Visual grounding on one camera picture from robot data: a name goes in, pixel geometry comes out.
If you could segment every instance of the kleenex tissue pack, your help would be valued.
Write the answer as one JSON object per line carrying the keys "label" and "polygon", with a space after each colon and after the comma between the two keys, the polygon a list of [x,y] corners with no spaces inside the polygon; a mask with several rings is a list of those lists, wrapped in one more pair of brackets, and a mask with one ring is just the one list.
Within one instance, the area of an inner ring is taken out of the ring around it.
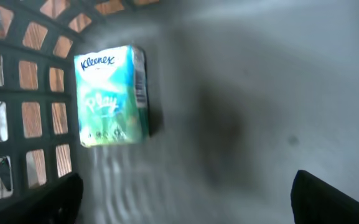
{"label": "kleenex tissue pack", "polygon": [[133,46],[74,57],[80,141],[127,144],[149,135],[144,54]]}

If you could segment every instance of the pocket tissue packet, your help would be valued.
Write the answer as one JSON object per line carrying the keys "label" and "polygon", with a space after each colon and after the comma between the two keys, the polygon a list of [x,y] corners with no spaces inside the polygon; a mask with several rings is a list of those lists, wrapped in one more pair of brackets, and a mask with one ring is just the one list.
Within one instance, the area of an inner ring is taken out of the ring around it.
{"label": "pocket tissue packet", "polygon": [[127,45],[74,57],[80,141],[85,147],[149,135],[144,54]]}

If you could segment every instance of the barcode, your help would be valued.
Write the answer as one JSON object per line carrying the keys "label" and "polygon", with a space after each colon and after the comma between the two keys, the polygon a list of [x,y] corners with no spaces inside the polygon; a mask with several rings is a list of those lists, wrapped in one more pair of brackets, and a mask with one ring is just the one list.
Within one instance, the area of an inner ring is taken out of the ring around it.
{"label": "barcode", "polygon": [[135,96],[138,107],[146,107],[147,105],[145,79],[144,72],[135,70]]}

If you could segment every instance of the wooden surface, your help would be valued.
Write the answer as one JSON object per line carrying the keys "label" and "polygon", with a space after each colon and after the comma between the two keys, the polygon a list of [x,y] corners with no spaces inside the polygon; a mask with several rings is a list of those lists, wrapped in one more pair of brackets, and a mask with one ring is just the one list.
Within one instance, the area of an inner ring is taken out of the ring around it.
{"label": "wooden surface", "polygon": [[[136,4],[143,5],[152,2],[158,2],[158,0],[135,0]],[[40,11],[47,16],[55,19],[58,15],[69,6],[69,2],[66,0],[48,0],[41,8]],[[119,0],[111,0],[98,4],[95,7],[102,14],[111,14],[123,10],[124,7]],[[1,8],[1,17],[3,19],[4,31],[6,32],[12,15],[11,12]],[[77,32],[81,32],[86,26],[91,23],[91,19],[84,14],[78,15],[69,24],[69,27]],[[23,44],[26,47],[30,47],[39,50],[44,41],[47,28],[42,27],[39,24],[31,22],[27,28],[26,35],[23,40]],[[66,37],[59,37],[58,42],[54,48],[54,54],[59,57],[65,58],[72,45],[72,40]],[[20,84],[23,89],[36,90],[38,89],[37,81],[37,65],[31,62],[20,62],[19,64]],[[63,83],[63,71],[58,68],[50,68],[50,89],[52,91],[64,91]],[[41,117],[39,104],[36,102],[26,102],[22,105],[23,122],[25,129],[25,136],[27,138],[33,138],[42,135]],[[55,134],[63,134],[67,132],[67,114],[64,104],[53,104],[52,106],[54,132]],[[45,160],[44,152],[33,151],[32,152],[35,166],[37,169],[37,175],[39,184],[45,183]],[[57,166],[58,176],[63,176],[71,172],[71,160],[70,149],[68,145],[57,147]]]}

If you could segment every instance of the black object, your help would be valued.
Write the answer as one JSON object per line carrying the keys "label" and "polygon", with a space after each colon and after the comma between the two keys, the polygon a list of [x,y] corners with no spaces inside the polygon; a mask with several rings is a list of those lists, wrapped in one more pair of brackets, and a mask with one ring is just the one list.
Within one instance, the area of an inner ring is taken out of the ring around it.
{"label": "black object", "polygon": [[0,224],[71,224],[75,223],[83,193],[78,174],[69,174],[58,184],[40,190],[0,211]]}
{"label": "black object", "polygon": [[6,190],[11,191],[11,165],[6,157],[0,162],[0,178]]}
{"label": "black object", "polygon": [[359,223],[359,202],[304,170],[294,179],[291,206],[296,224]]}

